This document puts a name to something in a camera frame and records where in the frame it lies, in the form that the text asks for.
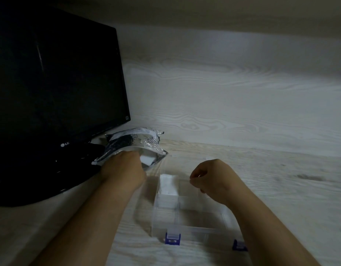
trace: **person's left hand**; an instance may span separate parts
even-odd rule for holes
[[[131,192],[139,188],[146,179],[137,151],[121,151],[111,156],[102,166],[100,173],[107,182]]]

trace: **hand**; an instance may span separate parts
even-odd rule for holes
[[[191,173],[190,183],[229,208],[236,195],[250,191],[235,171],[219,159],[200,163]]]
[[[121,151],[111,156],[102,166],[102,178],[120,189],[134,192],[146,179],[137,151]]]

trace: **monitor stand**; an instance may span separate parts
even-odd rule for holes
[[[0,181],[0,206],[22,206],[42,201],[73,188],[99,172],[91,162],[105,147],[79,143],[63,147],[40,162],[7,172]]]

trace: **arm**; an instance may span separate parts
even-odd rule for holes
[[[103,183],[31,266],[104,266],[133,192],[145,179],[138,152],[120,152],[101,169]]]
[[[223,161],[199,164],[190,176],[190,183],[233,212],[254,265],[319,266],[274,213]]]

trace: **plastic organizer box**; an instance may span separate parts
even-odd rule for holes
[[[192,170],[205,160],[168,155],[162,161],[152,214],[152,237],[170,245],[191,240],[246,251],[232,212],[189,183]]]

